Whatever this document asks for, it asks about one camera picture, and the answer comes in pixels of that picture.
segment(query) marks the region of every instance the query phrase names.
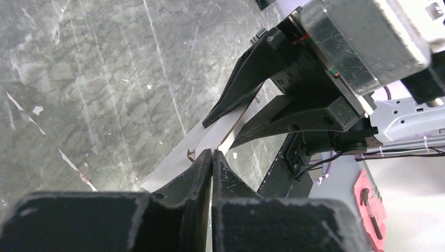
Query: marble surface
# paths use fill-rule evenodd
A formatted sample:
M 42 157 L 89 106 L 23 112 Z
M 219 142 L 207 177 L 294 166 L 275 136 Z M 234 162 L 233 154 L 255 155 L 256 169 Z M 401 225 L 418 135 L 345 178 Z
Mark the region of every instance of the marble surface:
M 0 218 L 33 191 L 141 190 L 281 19 L 254 0 L 1 0 Z M 229 162 L 257 188 L 282 140 Z

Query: purple wire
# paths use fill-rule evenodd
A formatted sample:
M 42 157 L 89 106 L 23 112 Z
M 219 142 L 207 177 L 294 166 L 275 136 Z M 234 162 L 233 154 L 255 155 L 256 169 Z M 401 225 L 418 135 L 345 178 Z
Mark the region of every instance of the purple wire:
M 332 158 L 334 155 L 335 155 L 335 152 L 331 151 L 331 155 L 330 155 L 329 158 Z M 327 164 L 326 172 L 323 174 L 323 176 L 321 176 L 321 178 L 322 178 L 321 181 L 325 180 L 326 177 L 329 176 L 329 172 L 331 171 L 331 167 L 332 167 L 332 161 L 330 161 L 330 162 Z M 318 183 L 318 184 L 321 184 L 321 181 L 320 181 L 319 178 L 316 178 L 316 179 L 314 179 L 314 180 L 312 180 L 312 181 L 313 181 L 313 182 L 316 182 L 316 183 Z
M 387 86 L 383 86 L 383 89 L 386 92 L 386 96 L 388 97 L 388 101 L 393 99 L 393 96 L 391 95 L 391 91 L 389 90 L 389 88 Z

